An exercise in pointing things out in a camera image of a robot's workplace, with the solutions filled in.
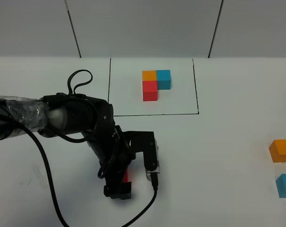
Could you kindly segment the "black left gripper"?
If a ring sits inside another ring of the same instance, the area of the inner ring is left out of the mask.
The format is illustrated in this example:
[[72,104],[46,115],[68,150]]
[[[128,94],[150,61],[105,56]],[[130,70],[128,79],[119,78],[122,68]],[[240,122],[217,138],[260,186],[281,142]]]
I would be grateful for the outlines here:
[[99,160],[97,176],[105,180],[104,195],[111,199],[130,199],[132,182],[124,182],[124,178],[134,155],[129,153],[120,126],[115,125],[106,131],[94,131],[87,143]]

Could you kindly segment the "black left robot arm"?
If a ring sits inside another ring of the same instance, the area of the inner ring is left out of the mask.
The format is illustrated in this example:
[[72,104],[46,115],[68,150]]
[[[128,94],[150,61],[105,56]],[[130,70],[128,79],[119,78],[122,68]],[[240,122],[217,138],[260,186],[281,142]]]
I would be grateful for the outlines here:
[[126,151],[125,137],[107,101],[64,93],[41,99],[0,99],[0,140],[23,135],[24,128],[45,138],[86,142],[99,159],[98,177],[106,180],[104,195],[131,198],[131,183],[125,176],[133,155]]

